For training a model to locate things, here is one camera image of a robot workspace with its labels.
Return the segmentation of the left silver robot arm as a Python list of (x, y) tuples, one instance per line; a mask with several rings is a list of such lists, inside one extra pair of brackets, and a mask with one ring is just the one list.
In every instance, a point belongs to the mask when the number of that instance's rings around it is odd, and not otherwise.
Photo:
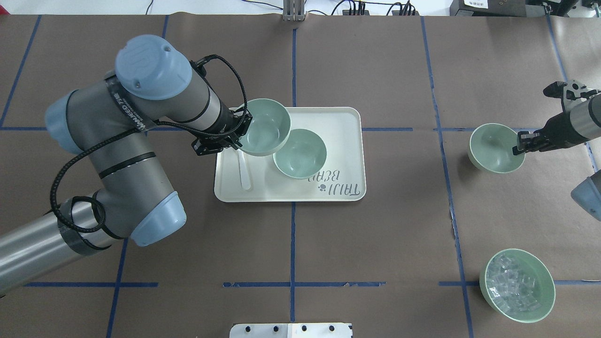
[(46, 129), (74, 154), (49, 191), (49, 212), (1, 237), (1, 295), (131, 238), (148, 246), (178, 231), (186, 212), (146, 133), (189, 132), (199, 156), (241, 148), (252, 120), (206, 80), (208, 55), (190, 61), (164, 38), (127, 41), (113, 71), (48, 107)]

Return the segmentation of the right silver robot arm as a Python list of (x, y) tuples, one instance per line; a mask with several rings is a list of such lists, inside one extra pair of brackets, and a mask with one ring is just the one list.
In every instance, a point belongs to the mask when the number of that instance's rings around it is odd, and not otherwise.
[(595, 160), (590, 142), (600, 138), (600, 93), (588, 90), (576, 94), (568, 91), (562, 98), (562, 112), (549, 118), (534, 132), (518, 132), (517, 156), (532, 152), (549, 152), (583, 145), (588, 151), (594, 174), (586, 177), (570, 193), (571, 198), (595, 220), (601, 219), (600, 161)]

